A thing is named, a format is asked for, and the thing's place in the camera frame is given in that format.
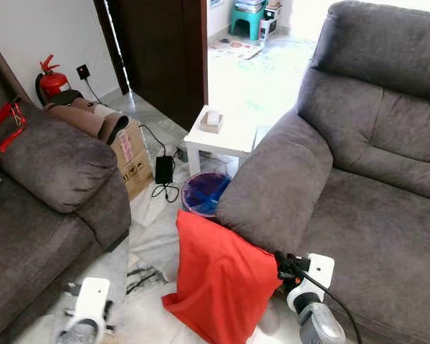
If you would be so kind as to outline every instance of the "power adapter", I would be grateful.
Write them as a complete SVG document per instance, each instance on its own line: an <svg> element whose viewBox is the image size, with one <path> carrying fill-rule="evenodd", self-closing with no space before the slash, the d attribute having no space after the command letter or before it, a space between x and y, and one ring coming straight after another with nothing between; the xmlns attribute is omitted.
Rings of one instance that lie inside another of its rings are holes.
<svg viewBox="0 0 430 344"><path fill-rule="evenodd" d="M170 184L173 182L173 160L171 156L156 157L156 184Z"/></svg>

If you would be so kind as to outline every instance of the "electrical outlet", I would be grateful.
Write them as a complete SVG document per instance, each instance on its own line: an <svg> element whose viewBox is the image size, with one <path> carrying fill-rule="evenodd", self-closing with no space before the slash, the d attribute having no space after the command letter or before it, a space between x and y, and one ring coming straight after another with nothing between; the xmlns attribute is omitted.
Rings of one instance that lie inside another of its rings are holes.
<svg viewBox="0 0 430 344"><path fill-rule="evenodd" d="M85 79L87 79L91 75L89 73L89 70L88 70L86 64L84 64L83 66L79 66L77 68L77 72L78 72L78 75L80 76L81 80L85 80Z"/></svg>

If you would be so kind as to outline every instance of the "wooden door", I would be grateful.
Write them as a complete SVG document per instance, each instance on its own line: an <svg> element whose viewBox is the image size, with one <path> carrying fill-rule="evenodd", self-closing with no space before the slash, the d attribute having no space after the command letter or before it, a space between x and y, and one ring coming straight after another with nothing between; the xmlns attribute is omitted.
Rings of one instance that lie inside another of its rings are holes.
<svg viewBox="0 0 430 344"><path fill-rule="evenodd" d="M207 101L206 0L107 0L130 87L189 130Z"/></svg>

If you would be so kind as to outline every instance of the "orange towel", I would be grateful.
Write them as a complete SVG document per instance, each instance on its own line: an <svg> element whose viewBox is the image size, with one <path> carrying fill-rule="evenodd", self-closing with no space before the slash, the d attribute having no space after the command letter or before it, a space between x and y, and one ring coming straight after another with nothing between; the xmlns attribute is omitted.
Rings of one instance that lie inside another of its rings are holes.
<svg viewBox="0 0 430 344"><path fill-rule="evenodd" d="M282 283L274 255L234 232L180 210L177 293L163 305L204 340L244 344Z"/></svg>

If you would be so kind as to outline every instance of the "gray sofa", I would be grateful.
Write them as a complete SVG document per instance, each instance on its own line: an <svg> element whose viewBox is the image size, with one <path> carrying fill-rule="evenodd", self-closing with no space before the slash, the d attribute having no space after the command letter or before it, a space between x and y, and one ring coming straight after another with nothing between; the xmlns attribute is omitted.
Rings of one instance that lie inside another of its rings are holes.
<svg viewBox="0 0 430 344"><path fill-rule="evenodd" d="M217 216L271 252L333 257L367 343L430 344L430 13L331 6L295 109Z"/></svg>
<svg viewBox="0 0 430 344"><path fill-rule="evenodd" d="M0 80L0 107L12 92ZM26 130L0 153L0 343L60 295L130 226L112 149L25 102ZM15 130L10 118L0 143Z"/></svg>

